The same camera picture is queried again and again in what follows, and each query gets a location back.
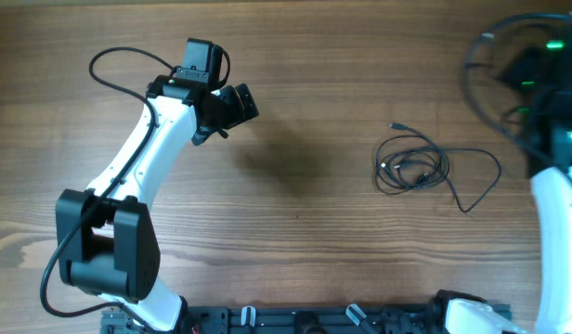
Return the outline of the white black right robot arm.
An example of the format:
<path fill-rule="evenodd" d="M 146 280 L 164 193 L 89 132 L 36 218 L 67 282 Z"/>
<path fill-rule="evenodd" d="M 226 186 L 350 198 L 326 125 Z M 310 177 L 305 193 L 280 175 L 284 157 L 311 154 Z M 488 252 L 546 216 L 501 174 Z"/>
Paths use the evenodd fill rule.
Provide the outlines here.
<path fill-rule="evenodd" d="M 572 333 L 572 14 L 532 13 L 503 19 L 493 32 L 524 22 L 550 33 L 525 49 L 500 81 L 527 103 L 522 133 L 541 241 L 538 333 Z"/>

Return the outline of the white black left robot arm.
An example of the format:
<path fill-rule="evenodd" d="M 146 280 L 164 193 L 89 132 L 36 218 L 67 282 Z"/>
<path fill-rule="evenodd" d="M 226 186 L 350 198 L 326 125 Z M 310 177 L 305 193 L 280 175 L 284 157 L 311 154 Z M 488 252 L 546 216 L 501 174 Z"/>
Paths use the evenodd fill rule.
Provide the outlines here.
<path fill-rule="evenodd" d="M 161 253 L 150 209 L 181 149 L 258 116 L 248 86 L 231 86 L 228 52 L 190 38 L 181 65 L 128 90 L 141 120 L 105 171 L 56 203 L 58 245 L 46 265 L 39 300 L 71 318 L 104 308 L 124 312 L 147 333 L 198 333 L 187 301 L 159 276 Z"/>

